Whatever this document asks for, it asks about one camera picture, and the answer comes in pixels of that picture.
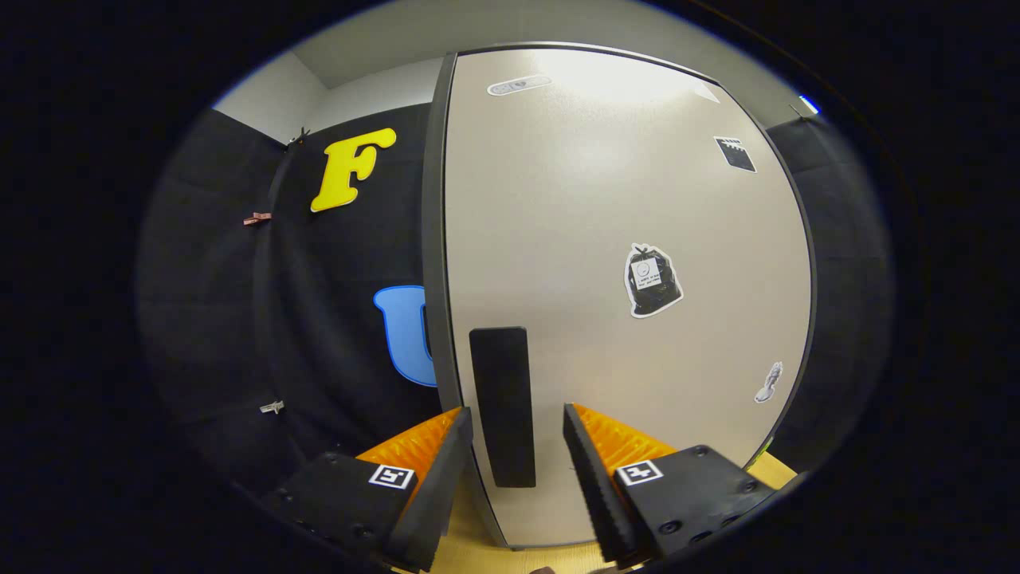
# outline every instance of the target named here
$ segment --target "wooden floor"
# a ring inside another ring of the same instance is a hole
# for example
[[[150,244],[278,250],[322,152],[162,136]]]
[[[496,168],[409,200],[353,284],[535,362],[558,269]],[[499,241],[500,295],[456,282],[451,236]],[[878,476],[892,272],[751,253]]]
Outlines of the wooden floor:
[[[781,488],[796,474],[768,453],[763,454],[748,472],[776,489]],[[458,487],[449,531],[440,539],[429,574],[528,574],[544,566],[552,568],[556,574],[618,572],[613,563],[602,561],[599,544],[594,541],[517,552],[495,546],[486,534],[466,490]]]

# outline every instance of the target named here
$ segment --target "yellow letter f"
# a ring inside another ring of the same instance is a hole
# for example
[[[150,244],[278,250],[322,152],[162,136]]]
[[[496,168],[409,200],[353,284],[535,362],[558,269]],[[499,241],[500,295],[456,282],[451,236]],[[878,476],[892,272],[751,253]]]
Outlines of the yellow letter f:
[[[355,155],[358,147],[369,144],[390,147],[396,141],[397,132],[387,127],[329,144],[325,148],[325,154],[329,158],[325,161],[322,187],[315,199],[312,199],[312,211],[347,205],[358,196],[358,190],[350,186],[351,172],[358,174],[358,180],[365,180],[375,167],[377,153],[374,147],[366,147]]]

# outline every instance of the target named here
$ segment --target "white wall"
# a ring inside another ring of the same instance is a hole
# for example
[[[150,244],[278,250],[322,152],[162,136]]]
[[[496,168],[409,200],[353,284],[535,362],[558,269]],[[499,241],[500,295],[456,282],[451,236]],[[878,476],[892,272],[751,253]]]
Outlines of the white wall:
[[[294,52],[336,89],[451,51],[526,41],[597,44],[678,63],[718,80],[765,126],[797,118],[790,105],[810,113],[796,87],[737,47],[630,0],[398,0],[338,22]]]
[[[253,71],[213,105],[226,115],[287,143],[318,108],[325,86],[293,52]]]
[[[325,93],[305,121],[311,132],[362,117],[432,101],[443,58],[386,69],[343,84]]]

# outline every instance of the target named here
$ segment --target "white label sticker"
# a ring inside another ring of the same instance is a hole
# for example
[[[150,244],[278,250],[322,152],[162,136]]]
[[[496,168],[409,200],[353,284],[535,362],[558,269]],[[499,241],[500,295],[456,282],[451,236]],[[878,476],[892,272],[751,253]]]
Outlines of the white label sticker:
[[[639,290],[662,283],[662,277],[659,275],[659,263],[655,262],[655,257],[630,263],[630,268],[633,270],[634,282]]]

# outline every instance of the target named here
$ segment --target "blue letter u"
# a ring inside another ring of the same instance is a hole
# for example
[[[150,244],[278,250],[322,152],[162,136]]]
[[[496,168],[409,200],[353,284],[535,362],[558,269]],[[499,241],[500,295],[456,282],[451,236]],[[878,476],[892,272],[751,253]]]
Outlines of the blue letter u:
[[[432,358],[425,347],[425,289],[418,284],[387,286],[372,303],[382,312],[390,360],[406,379],[436,386]]]

